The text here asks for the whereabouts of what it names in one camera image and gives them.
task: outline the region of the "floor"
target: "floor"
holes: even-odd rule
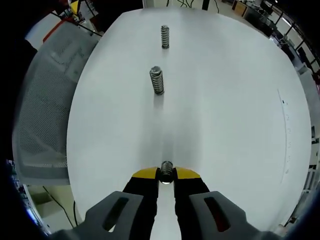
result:
[[[232,10],[231,5],[227,3],[222,3],[221,0],[216,0],[218,8],[219,8],[219,14],[222,14],[224,16],[227,16],[229,18],[235,19],[241,23],[246,24],[247,26],[254,28],[250,23],[246,22],[241,16],[235,14],[235,12]],[[155,0],[155,7],[165,7],[167,3],[167,0]],[[196,9],[202,8],[203,0],[194,0],[192,3],[192,7]],[[179,3],[177,0],[170,0],[169,6],[180,6],[181,3]],[[218,13],[217,6],[215,4],[214,0],[211,0],[209,3],[208,12],[216,14]],[[49,191],[49,193],[65,208],[66,213],[68,214],[70,221],[73,226],[75,226],[75,218],[73,213],[73,203],[74,203],[74,197],[72,194],[71,187],[69,185],[66,186],[46,186],[46,189]],[[30,193],[38,193],[43,192],[42,186],[31,186],[29,188]],[[81,223],[83,220],[80,218],[78,211],[77,211],[77,204],[76,206],[76,218],[77,222]]]

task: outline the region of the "compression spring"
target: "compression spring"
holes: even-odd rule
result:
[[[163,94],[165,92],[165,88],[161,68],[159,66],[154,66],[153,68],[151,68],[150,77],[155,94]]]
[[[160,182],[170,184],[174,180],[174,165],[170,161],[164,161],[160,168]]]
[[[169,48],[169,27],[167,25],[161,26],[161,43],[163,49]]]

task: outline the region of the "white tabletop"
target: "white tabletop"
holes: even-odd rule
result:
[[[161,48],[161,25],[170,28],[169,49]],[[162,97],[153,66],[163,70]],[[134,172],[170,160],[199,173],[249,223],[274,230],[299,200],[310,154],[308,105],[289,58],[254,29],[196,9],[122,14],[84,67],[67,130],[83,219]],[[165,239],[163,229],[168,239],[180,234],[170,191],[160,186],[152,239]]]

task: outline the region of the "office chair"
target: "office chair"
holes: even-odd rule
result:
[[[98,40],[64,22],[34,56],[15,107],[12,152],[23,184],[67,185],[67,127],[82,70]]]

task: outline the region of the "metal spring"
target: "metal spring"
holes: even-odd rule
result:
[[[155,94],[163,94],[165,92],[164,79],[162,75],[162,70],[159,66],[154,66],[153,68],[151,68],[150,78]]]
[[[169,27],[167,25],[161,26],[161,42],[163,49],[169,48]]]
[[[160,182],[170,184],[174,180],[174,165],[170,161],[164,161],[160,168]]]

